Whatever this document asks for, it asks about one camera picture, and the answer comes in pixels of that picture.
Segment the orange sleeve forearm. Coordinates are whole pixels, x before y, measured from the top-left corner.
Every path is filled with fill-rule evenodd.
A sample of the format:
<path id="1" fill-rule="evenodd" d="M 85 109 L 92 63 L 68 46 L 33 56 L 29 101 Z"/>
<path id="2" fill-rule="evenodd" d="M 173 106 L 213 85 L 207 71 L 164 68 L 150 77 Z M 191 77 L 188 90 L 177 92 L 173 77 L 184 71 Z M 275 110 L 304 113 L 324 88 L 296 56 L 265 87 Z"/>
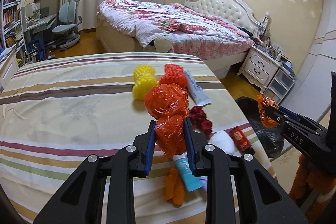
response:
<path id="1" fill-rule="evenodd" d="M 298 169 L 289 197 L 298 204 L 299 199 L 303 198 L 308 190 L 313 190 L 318 194 L 305 212 L 309 223 L 313 223 L 321 216 L 335 194 L 335 177 L 330 177 L 313 167 L 308 159 L 301 154 L 298 158 Z"/>

